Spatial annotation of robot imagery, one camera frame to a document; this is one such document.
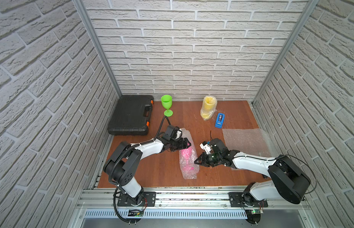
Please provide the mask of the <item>pink plastic wine glass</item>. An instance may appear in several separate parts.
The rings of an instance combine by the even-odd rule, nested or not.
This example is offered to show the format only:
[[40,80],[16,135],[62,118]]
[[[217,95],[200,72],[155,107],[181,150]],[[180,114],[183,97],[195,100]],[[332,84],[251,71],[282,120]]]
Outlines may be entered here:
[[192,148],[187,148],[179,152],[179,165],[184,179],[195,179],[197,168],[194,164],[194,152]]

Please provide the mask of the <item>blue tape dispenser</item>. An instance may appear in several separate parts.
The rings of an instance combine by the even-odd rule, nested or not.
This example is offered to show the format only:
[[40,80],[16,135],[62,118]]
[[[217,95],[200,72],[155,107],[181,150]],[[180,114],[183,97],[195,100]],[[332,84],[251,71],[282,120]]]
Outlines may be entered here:
[[225,114],[218,113],[217,118],[216,118],[215,127],[221,129],[223,127],[224,120],[225,120]]

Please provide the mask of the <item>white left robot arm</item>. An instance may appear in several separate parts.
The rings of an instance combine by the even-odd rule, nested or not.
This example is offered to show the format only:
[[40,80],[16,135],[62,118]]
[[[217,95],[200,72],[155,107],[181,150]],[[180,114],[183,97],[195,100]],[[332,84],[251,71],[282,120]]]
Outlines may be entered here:
[[183,137],[169,141],[157,138],[134,144],[124,141],[105,163],[103,171],[108,175],[109,183],[120,187],[121,191],[130,197],[137,198],[142,187],[134,176],[142,159],[167,150],[187,149],[191,145],[192,143]]

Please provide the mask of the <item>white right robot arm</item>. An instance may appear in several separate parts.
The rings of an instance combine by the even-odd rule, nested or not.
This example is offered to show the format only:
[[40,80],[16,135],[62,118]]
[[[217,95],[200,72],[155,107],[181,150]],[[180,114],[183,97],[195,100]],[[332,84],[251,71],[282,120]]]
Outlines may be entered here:
[[229,150],[220,139],[201,144],[204,152],[194,164],[204,167],[224,165],[239,170],[260,173],[268,178],[265,182],[252,182],[245,188],[240,200],[248,207],[259,205],[266,199],[285,199],[300,204],[308,190],[310,178],[287,156],[260,157],[238,150]]

